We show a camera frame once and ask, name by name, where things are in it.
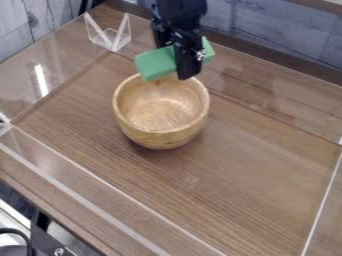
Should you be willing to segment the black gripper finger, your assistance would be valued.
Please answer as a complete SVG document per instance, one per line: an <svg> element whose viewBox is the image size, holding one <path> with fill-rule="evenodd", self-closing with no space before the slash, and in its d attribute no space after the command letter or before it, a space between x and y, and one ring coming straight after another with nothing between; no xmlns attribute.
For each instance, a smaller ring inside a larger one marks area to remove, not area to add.
<svg viewBox="0 0 342 256"><path fill-rule="evenodd" d="M155 45L158 48L170 46L174 43L173 30L161 23L153 23L151 29L154 33Z"/></svg>
<svg viewBox="0 0 342 256"><path fill-rule="evenodd" d="M202 61L206 57L202 34L177 31L174 33L174 52L178 78L187 80L202 71Z"/></svg>

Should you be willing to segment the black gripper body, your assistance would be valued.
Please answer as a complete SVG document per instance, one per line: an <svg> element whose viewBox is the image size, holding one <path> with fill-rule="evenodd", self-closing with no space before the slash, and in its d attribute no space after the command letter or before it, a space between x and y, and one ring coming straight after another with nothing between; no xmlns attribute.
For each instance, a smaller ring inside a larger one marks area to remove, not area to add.
<svg viewBox="0 0 342 256"><path fill-rule="evenodd" d="M207 0L153 0L151 24L161 23L173 30L202 34L201 19L207 13Z"/></svg>

